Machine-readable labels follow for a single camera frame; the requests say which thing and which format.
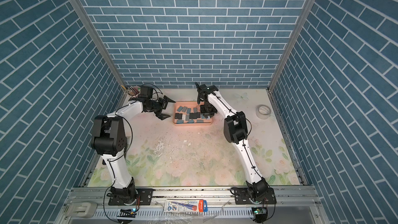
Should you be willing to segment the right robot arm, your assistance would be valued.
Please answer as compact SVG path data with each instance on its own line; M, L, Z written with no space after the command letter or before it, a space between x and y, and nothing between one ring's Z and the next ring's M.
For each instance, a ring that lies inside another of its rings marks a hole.
M259 200L270 189L269 184L260 173L251 153L248 138L248 121L245 113L235 110L221 95L219 89L212 85L195 83L198 92L198 103L203 103L201 112L204 116L220 114L224 118L223 133L226 140L237 151L246 176L248 193L252 199Z

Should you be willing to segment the black eraser with print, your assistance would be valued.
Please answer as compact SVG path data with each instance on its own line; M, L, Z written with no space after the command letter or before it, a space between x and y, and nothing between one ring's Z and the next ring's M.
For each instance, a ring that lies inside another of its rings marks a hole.
M190 119L200 119L201 118L201 113L190 113Z

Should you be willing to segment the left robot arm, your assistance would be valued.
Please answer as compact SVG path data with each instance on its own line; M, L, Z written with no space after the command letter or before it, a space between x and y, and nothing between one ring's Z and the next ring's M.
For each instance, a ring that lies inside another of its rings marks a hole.
M134 179L125 161L125 154L133 143L129 120L140 113L153 113L160 120L170 118L162 112L175 101L165 95L154 99L153 94L154 88L143 85L138 95L131 97L124 106L111 114L98 115L93 120L90 145L109 169L113 180L110 191L115 195L136 195Z

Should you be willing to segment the pink storage tray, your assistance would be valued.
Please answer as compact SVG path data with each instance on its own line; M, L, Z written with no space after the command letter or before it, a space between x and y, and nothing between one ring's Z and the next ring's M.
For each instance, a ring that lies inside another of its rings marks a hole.
M174 105L172 121L176 125L211 125L213 119L205 117L201 107L203 102L198 104L196 101L180 101Z

